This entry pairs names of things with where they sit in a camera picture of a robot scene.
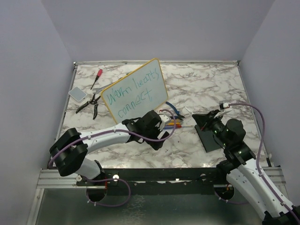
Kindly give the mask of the yellow framed whiteboard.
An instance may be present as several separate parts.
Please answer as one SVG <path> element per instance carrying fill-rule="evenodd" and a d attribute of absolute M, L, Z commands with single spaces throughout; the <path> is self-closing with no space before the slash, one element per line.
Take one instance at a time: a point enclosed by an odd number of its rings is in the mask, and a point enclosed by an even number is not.
<path fill-rule="evenodd" d="M 144 116 L 168 100 L 160 62 L 154 58 L 101 92 L 115 123 Z"/>

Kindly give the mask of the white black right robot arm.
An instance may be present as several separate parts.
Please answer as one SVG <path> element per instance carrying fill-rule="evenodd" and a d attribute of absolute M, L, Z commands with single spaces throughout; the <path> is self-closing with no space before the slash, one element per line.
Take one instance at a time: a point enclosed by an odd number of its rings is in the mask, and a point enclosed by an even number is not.
<path fill-rule="evenodd" d="M 203 132 L 212 132 L 223 147 L 226 159 L 217 165 L 216 180 L 230 183 L 255 209 L 264 225 L 298 225 L 300 208 L 276 187 L 260 166 L 257 156 L 244 142 L 246 131 L 241 120 L 222 122 L 219 110 L 193 114 Z"/>

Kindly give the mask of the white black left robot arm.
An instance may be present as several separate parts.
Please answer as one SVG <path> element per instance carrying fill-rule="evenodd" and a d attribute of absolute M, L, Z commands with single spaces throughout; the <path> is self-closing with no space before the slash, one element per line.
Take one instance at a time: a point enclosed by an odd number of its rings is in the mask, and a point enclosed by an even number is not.
<path fill-rule="evenodd" d="M 152 149 L 158 150 L 170 135 L 163 130 L 170 120 L 170 117 L 152 110 L 142 117 L 125 119 L 99 131 L 84 133 L 70 128 L 49 149 L 50 164 L 56 165 L 62 177 L 75 173 L 98 185 L 105 179 L 105 172 L 98 161 L 87 159 L 88 154 L 129 142 L 146 142 Z"/>

